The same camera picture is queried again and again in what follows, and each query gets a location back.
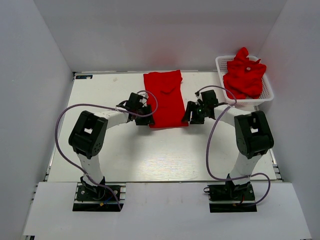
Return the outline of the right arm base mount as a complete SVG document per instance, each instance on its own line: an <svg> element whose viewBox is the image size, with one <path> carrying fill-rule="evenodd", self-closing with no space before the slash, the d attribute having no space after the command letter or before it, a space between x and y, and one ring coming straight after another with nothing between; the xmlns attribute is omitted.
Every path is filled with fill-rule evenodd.
<svg viewBox="0 0 320 240"><path fill-rule="evenodd" d="M208 194L210 213L257 212L255 193L250 183L240 190L227 184L211 184L203 192Z"/></svg>

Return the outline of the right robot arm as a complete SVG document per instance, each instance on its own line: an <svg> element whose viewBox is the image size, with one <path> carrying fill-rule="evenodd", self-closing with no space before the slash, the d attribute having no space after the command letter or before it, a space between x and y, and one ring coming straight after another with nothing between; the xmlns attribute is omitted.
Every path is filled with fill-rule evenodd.
<svg viewBox="0 0 320 240"><path fill-rule="evenodd" d="M205 165L209 175L224 185L214 186L211 193L219 198L236 199L243 196L251 185L251 176L258 161L274 146L274 138L263 111L245 111L233 104L219 102L214 90L197 91L196 101L188 101L183 122L202 125L205 118L214 119L216 127L220 121L234 127L238 156L233 169L226 178L218 178L211 173L209 165L210 144L205 152Z"/></svg>

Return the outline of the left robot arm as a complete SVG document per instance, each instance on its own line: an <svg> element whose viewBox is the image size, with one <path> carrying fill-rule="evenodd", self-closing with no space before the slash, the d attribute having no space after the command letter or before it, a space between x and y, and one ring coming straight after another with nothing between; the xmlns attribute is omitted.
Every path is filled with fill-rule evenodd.
<svg viewBox="0 0 320 240"><path fill-rule="evenodd" d="M114 108L101 112L84 110L80 113L68 139L85 171L80 182L86 188L95 188L105 184L105 177L100 168L99 152L102 150L108 129L121 124L135 122L137 126L154 124L153 113L158 104L152 107L147 104L147 97L131 93Z"/></svg>

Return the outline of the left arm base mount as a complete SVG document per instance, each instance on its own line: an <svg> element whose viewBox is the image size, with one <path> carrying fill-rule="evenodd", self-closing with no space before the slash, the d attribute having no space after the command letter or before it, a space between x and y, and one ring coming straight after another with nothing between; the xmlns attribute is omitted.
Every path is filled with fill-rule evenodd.
<svg viewBox="0 0 320 240"><path fill-rule="evenodd" d="M73 212L120 212L125 203L126 186L124 184L105 187L90 185L80 178L74 196Z"/></svg>

